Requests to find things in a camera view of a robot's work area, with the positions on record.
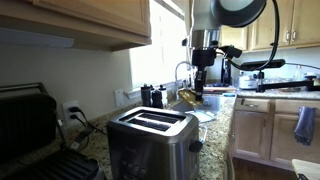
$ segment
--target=wooden cabinet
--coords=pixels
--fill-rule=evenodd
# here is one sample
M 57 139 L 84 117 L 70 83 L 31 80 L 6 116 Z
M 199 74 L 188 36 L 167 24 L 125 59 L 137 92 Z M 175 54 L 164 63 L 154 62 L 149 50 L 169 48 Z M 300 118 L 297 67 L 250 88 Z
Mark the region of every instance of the wooden cabinet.
M 233 45 L 242 51 L 248 50 L 248 27 L 231 28 L 228 26 L 221 27 L 220 46 Z
M 277 1 L 280 13 L 279 47 L 307 47 L 320 45 L 318 0 Z M 274 9 L 271 0 L 261 16 L 253 23 L 251 50 L 271 49 L 274 39 Z
M 0 27 L 75 39 L 75 48 L 151 44 L 148 0 L 0 0 Z
M 265 113 L 235 111 L 235 157 L 268 160 L 271 146 L 272 118 Z
M 294 129 L 299 116 L 275 114 L 273 125 L 272 149 L 270 160 L 291 167 L 292 159 L 301 159 L 320 163 L 320 118 L 316 118 L 311 146 L 297 143 Z

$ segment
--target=cabinet door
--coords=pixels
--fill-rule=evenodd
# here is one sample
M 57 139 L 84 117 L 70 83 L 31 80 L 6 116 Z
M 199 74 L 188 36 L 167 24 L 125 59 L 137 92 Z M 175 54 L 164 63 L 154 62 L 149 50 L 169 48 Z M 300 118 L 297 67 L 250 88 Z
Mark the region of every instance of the cabinet door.
M 221 27 L 220 42 L 221 46 L 233 45 L 237 49 L 243 51 L 248 50 L 247 47 L 248 28 L 231 28 L 228 26 Z
M 280 13 L 279 47 L 289 45 L 290 30 L 293 12 L 293 0 L 277 1 Z M 274 8 L 272 0 L 261 16 L 252 25 L 251 49 L 271 49 L 270 43 L 274 40 Z
M 264 113 L 235 111 L 234 156 L 268 160 L 270 156 L 272 121 Z
M 320 1 L 295 0 L 292 21 L 292 45 L 320 43 Z
M 151 33 L 148 0 L 33 0 L 33 4 L 140 35 Z
M 294 137 L 298 119 L 297 115 L 275 114 L 271 161 L 286 166 L 291 166 L 292 159 L 320 163 L 320 119 L 316 119 L 311 146 L 298 143 Z

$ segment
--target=window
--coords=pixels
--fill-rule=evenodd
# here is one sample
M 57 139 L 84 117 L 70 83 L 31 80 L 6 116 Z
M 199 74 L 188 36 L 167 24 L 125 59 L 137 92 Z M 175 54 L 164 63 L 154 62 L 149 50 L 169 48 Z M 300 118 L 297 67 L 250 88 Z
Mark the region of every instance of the window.
M 133 88 L 173 82 L 176 65 L 186 60 L 184 20 L 150 0 L 150 21 L 152 45 L 130 49 Z

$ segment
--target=upper cabinet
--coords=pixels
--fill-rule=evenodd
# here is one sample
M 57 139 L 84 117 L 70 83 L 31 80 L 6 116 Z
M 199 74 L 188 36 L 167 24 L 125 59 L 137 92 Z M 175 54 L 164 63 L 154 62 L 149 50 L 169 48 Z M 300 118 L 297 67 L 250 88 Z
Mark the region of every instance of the upper cabinet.
M 76 48 L 151 44 L 148 0 L 0 0 L 0 26 L 75 39 Z
M 318 0 L 277 1 L 280 13 L 279 47 L 307 47 L 320 45 Z M 274 8 L 268 0 L 266 9 L 253 23 L 251 50 L 270 49 L 274 39 Z
M 222 26 L 220 33 L 220 46 L 233 45 L 235 48 L 246 51 L 248 49 L 247 37 L 248 27 L 231 28 L 228 26 Z

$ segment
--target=drawer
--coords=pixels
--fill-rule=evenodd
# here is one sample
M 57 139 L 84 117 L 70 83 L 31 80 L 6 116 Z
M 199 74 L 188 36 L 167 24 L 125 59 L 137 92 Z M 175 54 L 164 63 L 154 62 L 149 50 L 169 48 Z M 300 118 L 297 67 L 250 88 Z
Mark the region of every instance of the drawer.
M 299 107 L 315 107 L 316 115 L 320 116 L 320 101 L 312 100 L 286 100 L 286 99 L 277 99 L 275 104 L 276 113 L 294 113 L 299 114 Z
M 253 112 L 269 112 L 270 99 L 250 99 L 237 98 L 235 110 L 253 111 Z

